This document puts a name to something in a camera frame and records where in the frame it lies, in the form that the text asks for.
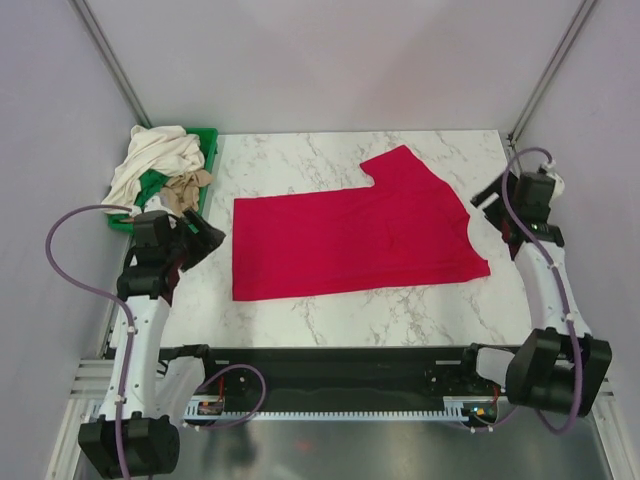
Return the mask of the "red t shirt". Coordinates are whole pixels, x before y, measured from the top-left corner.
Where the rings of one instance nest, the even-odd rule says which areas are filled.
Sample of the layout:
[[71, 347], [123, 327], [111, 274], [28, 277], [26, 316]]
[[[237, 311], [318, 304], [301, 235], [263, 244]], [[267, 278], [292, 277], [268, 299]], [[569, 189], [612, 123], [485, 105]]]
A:
[[373, 183], [237, 198], [232, 296], [241, 302], [464, 283], [490, 275], [452, 187], [406, 146], [360, 165]]

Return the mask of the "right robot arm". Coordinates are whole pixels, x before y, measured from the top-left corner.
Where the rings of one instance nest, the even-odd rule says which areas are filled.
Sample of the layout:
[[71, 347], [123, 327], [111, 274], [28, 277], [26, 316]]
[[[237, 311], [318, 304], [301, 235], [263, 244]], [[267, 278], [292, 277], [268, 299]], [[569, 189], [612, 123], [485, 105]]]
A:
[[538, 411], [584, 417], [592, 408], [612, 360], [605, 340], [586, 324], [566, 272], [561, 229], [549, 223], [559, 177], [541, 170], [496, 178], [472, 199], [502, 235], [525, 287], [532, 331], [516, 350], [474, 345], [458, 368], [467, 392], [492, 383], [508, 400]]

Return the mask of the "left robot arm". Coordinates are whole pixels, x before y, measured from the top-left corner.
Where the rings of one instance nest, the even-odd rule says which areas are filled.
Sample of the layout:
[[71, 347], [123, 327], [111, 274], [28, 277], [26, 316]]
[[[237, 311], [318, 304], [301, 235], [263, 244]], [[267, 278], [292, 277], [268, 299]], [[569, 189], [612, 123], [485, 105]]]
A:
[[208, 393], [219, 369], [203, 359], [204, 344], [161, 353], [161, 339], [181, 273], [219, 248], [224, 232], [188, 209], [133, 219], [133, 244], [117, 279], [124, 316], [113, 370], [97, 418], [81, 426], [78, 443], [104, 479], [169, 474], [180, 451], [179, 428], [192, 394]]

